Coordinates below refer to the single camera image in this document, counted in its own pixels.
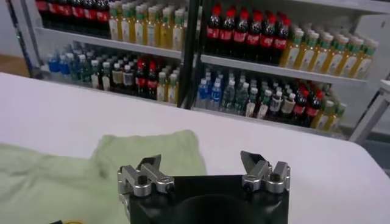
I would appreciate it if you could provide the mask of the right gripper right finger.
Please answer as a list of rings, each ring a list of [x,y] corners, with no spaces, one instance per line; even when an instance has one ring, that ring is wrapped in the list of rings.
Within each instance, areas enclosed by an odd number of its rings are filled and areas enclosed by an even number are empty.
[[[288,163],[278,161],[272,165],[260,154],[240,152],[246,174],[242,176],[242,186],[249,192],[266,191],[282,194],[290,190],[291,168]]]

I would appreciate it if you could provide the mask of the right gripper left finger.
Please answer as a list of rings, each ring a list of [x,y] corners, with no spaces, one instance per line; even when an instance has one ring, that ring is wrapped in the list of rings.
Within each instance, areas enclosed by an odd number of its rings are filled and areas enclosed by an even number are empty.
[[[153,193],[153,186],[163,194],[171,209],[175,209],[175,179],[160,171],[161,155],[143,158],[134,168],[121,166],[117,171],[119,200],[124,205],[125,213],[130,212],[130,196],[145,198]]]

